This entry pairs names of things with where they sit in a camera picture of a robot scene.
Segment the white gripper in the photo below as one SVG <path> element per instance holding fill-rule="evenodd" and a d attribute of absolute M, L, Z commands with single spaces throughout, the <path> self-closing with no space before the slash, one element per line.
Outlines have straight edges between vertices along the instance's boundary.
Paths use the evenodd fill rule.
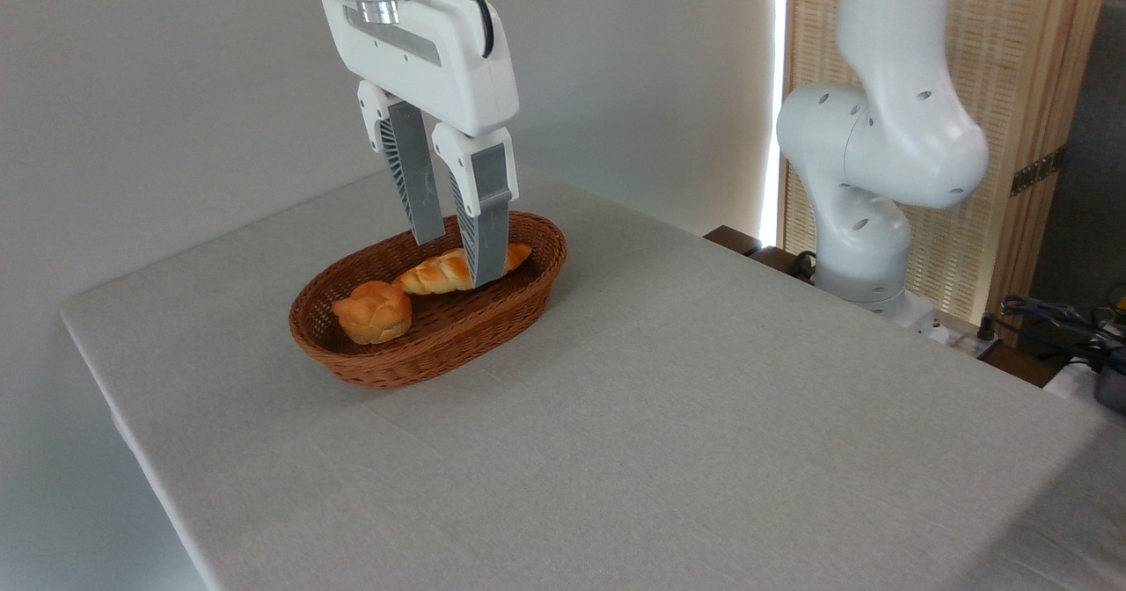
<path fill-rule="evenodd" d="M 343 66 L 366 79 L 355 91 L 365 133 L 388 163 L 415 243 L 445 235 L 425 111 L 447 123 L 435 126 L 435 153 L 450 174 L 472 287 L 502 278 L 519 187 L 511 135 L 500 127 L 518 114 L 519 98 L 495 9 L 494 47 L 484 57 L 475 0 L 406 0 L 396 25 L 363 23 L 341 0 L 321 2 Z"/>

